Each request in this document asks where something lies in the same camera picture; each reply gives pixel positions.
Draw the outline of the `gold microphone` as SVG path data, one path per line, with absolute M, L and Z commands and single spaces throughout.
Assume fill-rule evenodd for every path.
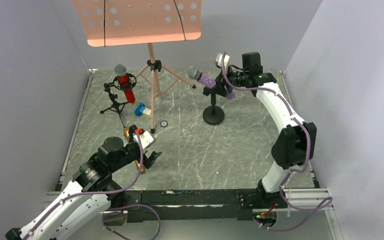
M 125 126 L 123 128 L 123 135 L 124 135 L 124 137 L 128 143 L 131 141 L 130 140 L 130 128 L 131 128 L 130 126 Z M 140 162 L 137 159 L 134 161 L 134 164 L 135 164 L 136 168 L 138 170 L 140 170 L 140 174 L 143 174 L 145 172 L 145 169 L 143 167 L 140 167 Z

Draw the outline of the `black tripod shock-mount stand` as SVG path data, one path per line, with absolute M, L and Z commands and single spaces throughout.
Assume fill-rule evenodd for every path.
M 109 106 L 103 110 L 100 110 L 99 113 L 104 114 L 105 112 L 108 112 L 108 111 L 112 111 L 114 113 L 117 113 L 123 127 L 125 127 L 124 121 L 122 119 L 122 112 L 123 112 L 125 106 L 127 104 L 130 104 L 130 103 L 127 102 L 127 99 L 124 102 L 119 102 L 118 101 L 118 97 L 119 97 L 118 94 L 112 92 L 112 89 L 122 91 L 122 90 L 118 89 L 119 84 L 118 84 L 118 82 L 116 82 L 116 76 L 114 77 L 112 82 L 105 83 L 103 86 L 104 86 L 104 92 L 108 94 L 108 97 L 111 101 L 111 106 Z

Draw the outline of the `black round-base mic stand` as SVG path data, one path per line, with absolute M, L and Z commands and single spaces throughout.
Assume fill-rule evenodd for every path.
M 209 125 L 219 125 L 225 119 L 225 113 L 223 109 L 217 106 L 216 93 L 207 87 L 203 89 L 203 95 L 210 96 L 210 106 L 207 107 L 203 113 L 203 120 Z

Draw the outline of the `purple glitter microphone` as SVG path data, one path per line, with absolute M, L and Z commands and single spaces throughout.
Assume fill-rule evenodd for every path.
M 214 91 L 214 88 L 216 86 L 215 79 L 208 76 L 207 74 L 201 72 L 195 66 L 190 66 L 186 70 L 186 74 L 187 74 L 189 79 L 196 80 L 198 83 L 202 84 L 204 86 L 204 88 L 207 87 L 208 89 Z M 235 98 L 236 94 L 233 92 L 233 90 L 231 88 L 227 87 L 227 89 L 229 91 L 229 94 L 226 98 L 228 100 L 233 100 Z

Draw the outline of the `red glitter microphone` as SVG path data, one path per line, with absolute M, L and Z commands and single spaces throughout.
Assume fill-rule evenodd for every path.
M 127 68 L 121 63 L 114 67 L 114 73 L 116 75 L 115 81 L 118 82 L 117 88 L 124 92 L 127 102 L 133 104 L 136 101 L 133 88 L 137 84 L 137 78 L 128 73 Z

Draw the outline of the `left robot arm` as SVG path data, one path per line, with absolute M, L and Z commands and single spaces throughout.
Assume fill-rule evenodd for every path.
M 72 180 L 34 220 L 21 228 L 12 228 L 7 240 L 67 240 L 81 226 L 108 209 L 135 208 L 142 195 L 121 187 L 112 175 L 119 169 L 139 162 L 149 169 L 160 152 L 146 156 L 146 148 L 154 137 L 135 125 L 125 128 L 127 143 L 120 137 L 108 137 L 88 161 L 83 163 Z

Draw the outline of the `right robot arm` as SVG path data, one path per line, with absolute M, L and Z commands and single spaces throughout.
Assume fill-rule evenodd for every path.
M 219 53 L 215 64 L 221 69 L 225 90 L 251 92 L 266 108 L 278 130 L 271 148 L 273 164 L 258 182 L 259 195 L 265 197 L 282 190 L 289 177 L 304 173 L 314 155 L 317 127 L 305 121 L 283 95 L 277 79 L 264 72 L 258 52 L 243 54 L 243 67 L 229 64 L 228 55 Z

